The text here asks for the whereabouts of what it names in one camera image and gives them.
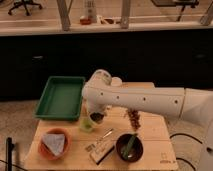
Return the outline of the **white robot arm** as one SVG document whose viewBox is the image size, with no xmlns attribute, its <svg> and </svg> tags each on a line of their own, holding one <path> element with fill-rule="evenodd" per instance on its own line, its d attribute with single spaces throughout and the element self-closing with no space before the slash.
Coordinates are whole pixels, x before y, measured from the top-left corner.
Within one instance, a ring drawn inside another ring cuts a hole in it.
<svg viewBox="0 0 213 171">
<path fill-rule="evenodd" d="M 205 128 L 197 171 L 213 171 L 213 91 L 190 88 L 112 86 L 112 76 L 96 70 L 82 89 L 87 112 L 104 114 L 106 105 L 180 118 Z"/>
</svg>

